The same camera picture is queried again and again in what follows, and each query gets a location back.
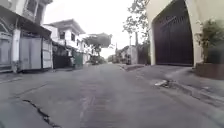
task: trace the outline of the garage door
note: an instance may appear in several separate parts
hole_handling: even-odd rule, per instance
[[[156,63],[193,65],[193,40],[184,0],[174,0],[153,21]]]

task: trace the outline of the white building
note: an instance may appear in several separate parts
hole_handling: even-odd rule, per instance
[[[82,54],[82,64],[85,64],[89,59],[91,47],[88,46],[80,35],[85,34],[79,24],[73,20],[64,20],[55,23],[43,25],[51,31],[51,39],[62,46],[67,46],[76,49],[76,52]]]
[[[1,51],[0,67],[12,66],[13,71],[17,72],[21,61],[20,43],[24,33],[31,32],[41,37],[48,37],[49,32],[40,25],[43,21],[46,6],[51,2],[52,0],[0,1],[0,48],[4,49],[4,51]]]

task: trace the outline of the curb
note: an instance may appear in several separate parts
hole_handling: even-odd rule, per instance
[[[169,81],[168,86],[173,89],[177,89],[184,94],[190,95],[198,100],[208,103],[212,106],[221,108],[224,110],[224,97],[220,97],[203,90],[198,90],[193,87],[180,84],[176,81]]]
[[[22,77],[17,77],[17,78],[13,78],[13,79],[10,79],[10,80],[0,81],[0,84],[19,81],[19,80],[22,80],[22,79],[23,79]]]
[[[125,71],[132,71],[138,68],[143,68],[145,67],[144,65],[133,65],[133,66],[127,66],[127,65],[118,65],[119,67],[121,67],[123,70]]]

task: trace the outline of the house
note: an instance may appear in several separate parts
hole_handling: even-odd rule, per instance
[[[45,24],[43,27],[52,32],[51,39],[54,42],[61,46],[68,47],[68,54],[74,57],[76,66],[82,66],[90,59],[91,47],[82,40],[80,35],[85,34],[85,32],[75,20],[63,20]]]
[[[127,61],[130,61],[129,64],[138,64],[137,52],[137,47],[135,45],[125,46],[117,52],[119,54],[117,56],[119,56],[119,61],[122,63],[127,63]]]
[[[51,32],[40,26],[46,6],[51,2],[52,0],[1,0],[0,70],[12,69],[17,72],[51,68]]]
[[[223,0],[149,0],[151,64],[189,65],[202,61],[196,33],[201,23],[224,20]]]

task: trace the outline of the asphalt road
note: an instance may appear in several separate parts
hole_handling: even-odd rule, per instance
[[[112,64],[26,75],[0,86],[0,128],[223,127],[216,108],[169,93]]]

